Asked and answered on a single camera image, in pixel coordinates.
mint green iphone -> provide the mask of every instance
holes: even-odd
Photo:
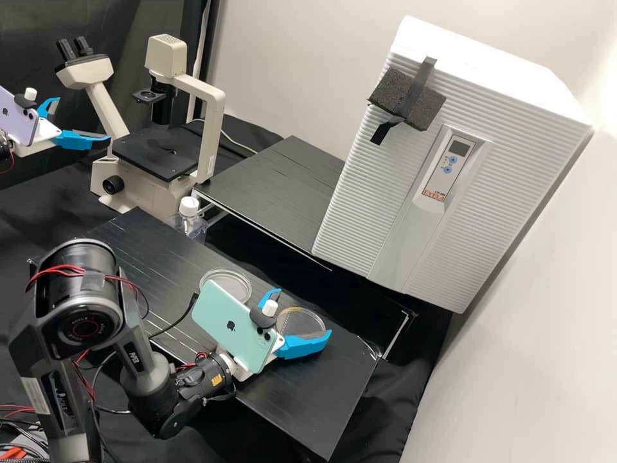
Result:
[[[191,316],[251,373],[261,373],[276,342],[273,328],[257,331],[250,310],[214,281],[207,281]]]

smartphone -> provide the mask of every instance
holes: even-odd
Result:
[[[0,87],[0,129],[20,145],[30,146],[37,133],[39,114],[35,109],[23,109],[14,96]]]
[[[251,373],[261,373],[277,339],[274,328],[258,330],[248,307],[214,281],[206,281],[191,313],[206,331]]]

black tabletop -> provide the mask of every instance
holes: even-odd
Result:
[[[203,274],[215,268],[241,271],[252,285],[247,305],[256,305],[272,287],[227,258],[139,210],[119,215],[87,236],[109,244],[130,280],[146,292],[150,314],[145,328],[153,332],[175,321],[186,309]],[[281,309],[310,307],[287,294]],[[284,361],[277,359],[258,376],[238,385],[237,398],[257,414],[319,456],[329,459],[377,364],[369,345],[336,323],[320,354]],[[212,339],[190,317],[169,333],[155,338],[178,360],[193,361],[201,350],[213,349]]]
[[[291,136],[195,189],[309,257],[343,165]]]

digital display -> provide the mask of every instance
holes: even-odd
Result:
[[[465,157],[467,155],[467,151],[469,151],[469,145],[461,143],[460,141],[452,140],[452,145],[450,145],[450,149],[448,151]]]

control panel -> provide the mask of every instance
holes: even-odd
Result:
[[[452,135],[422,194],[443,203],[475,146],[475,141]]]

